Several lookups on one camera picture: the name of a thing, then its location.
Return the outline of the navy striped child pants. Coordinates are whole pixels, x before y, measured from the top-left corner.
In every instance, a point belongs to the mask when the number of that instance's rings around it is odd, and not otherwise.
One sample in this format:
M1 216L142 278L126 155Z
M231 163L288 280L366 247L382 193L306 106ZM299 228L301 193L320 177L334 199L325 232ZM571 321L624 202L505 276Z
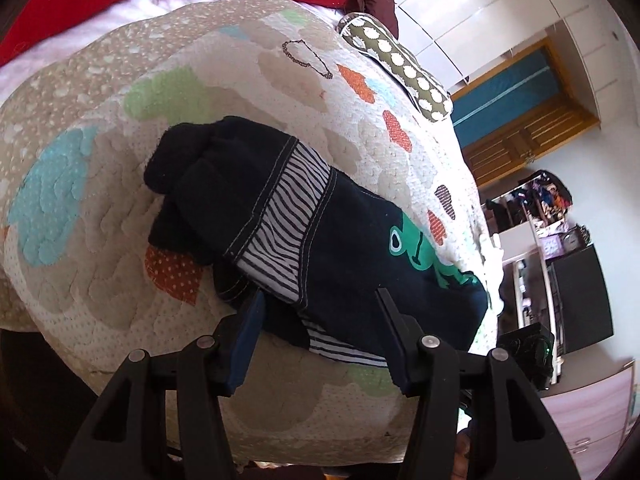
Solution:
M380 288L458 350L471 348L484 320L484 286L442 261L433 235L278 129L235 116L175 125L144 182L164 199L151 245L207 266L224 301L260 288L266 330L293 346L384 367Z

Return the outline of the black monitor screen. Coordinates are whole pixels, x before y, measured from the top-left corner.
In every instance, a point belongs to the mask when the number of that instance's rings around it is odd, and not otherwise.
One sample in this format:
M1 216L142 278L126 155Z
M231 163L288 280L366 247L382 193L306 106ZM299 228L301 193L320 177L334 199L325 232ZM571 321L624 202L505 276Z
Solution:
M610 298L593 245L547 262L560 353L569 354L614 335Z

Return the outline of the pink drawer cabinet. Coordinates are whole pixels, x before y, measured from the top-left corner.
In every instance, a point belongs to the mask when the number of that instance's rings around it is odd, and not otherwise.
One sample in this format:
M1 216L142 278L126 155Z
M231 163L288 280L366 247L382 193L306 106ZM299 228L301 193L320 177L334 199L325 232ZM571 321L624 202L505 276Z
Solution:
M619 372L541 401L582 479L595 479L623 443L631 413L634 361Z

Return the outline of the white shelf unit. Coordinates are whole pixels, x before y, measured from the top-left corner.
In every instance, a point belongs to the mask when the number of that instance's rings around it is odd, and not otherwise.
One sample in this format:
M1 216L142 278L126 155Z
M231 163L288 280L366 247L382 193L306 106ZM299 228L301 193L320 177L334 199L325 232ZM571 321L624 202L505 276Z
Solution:
M498 237L503 249L503 280L499 287L503 310L498 316L498 334L539 322L552 333L552 353L557 356L559 329L551 280L535 226L527 220Z

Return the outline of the clutter on shelf top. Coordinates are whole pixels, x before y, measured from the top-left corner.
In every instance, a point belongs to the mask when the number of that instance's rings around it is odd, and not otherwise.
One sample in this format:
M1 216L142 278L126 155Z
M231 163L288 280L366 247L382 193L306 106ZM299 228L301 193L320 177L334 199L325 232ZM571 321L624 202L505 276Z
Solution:
M488 198L483 212L491 234L527 226L547 259L559 258L591 244L585 226L570 220L574 205L568 187L547 170L538 170L512 190Z

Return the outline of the heart patterned quilt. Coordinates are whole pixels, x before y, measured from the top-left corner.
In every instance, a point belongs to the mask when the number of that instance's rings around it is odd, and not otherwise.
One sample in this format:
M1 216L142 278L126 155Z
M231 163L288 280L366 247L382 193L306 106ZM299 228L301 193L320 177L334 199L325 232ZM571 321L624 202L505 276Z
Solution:
M399 460L416 402L376 292L458 349L497 339L501 256L453 108L366 14L218 0L119 27L2 105L1 325L101 390L262 292L221 404L234 458Z

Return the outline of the wooden door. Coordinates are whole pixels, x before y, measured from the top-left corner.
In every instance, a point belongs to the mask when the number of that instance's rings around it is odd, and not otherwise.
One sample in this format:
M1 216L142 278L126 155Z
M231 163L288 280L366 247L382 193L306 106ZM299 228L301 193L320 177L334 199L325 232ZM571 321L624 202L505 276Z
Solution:
M538 49L546 51L555 75L558 76L561 92L489 136L462 148L465 163L479 188L486 188L510 174L515 174L536 159L600 125L597 114L578 101L570 85L567 70L547 37L499 63L454 92L452 99L464 96L491 76L497 75Z

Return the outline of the teal door curtain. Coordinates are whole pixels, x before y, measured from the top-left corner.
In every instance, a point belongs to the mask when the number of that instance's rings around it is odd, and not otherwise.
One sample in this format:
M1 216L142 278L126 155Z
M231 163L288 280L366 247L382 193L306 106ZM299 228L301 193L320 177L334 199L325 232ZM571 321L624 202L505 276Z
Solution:
M538 49L454 100L460 148L489 136L561 92L548 55Z

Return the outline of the olive white-dotted bolster pillow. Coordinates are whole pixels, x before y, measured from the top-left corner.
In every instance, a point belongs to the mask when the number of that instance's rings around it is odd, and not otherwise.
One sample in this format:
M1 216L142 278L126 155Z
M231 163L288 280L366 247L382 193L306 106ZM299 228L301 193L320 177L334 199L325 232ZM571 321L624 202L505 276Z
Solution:
M451 115L454 103L444 85L377 18L352 12L341 18L336 31L359 53L381 65L427 120L442 122Z

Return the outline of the white wardrobe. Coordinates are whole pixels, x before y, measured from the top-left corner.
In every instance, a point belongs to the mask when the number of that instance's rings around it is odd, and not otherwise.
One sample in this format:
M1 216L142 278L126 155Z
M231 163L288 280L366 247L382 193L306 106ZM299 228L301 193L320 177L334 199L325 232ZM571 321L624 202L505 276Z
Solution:
M395 0L399 40L447 88L541 37L567 32L600 121L620 109L614 16L604 0Z

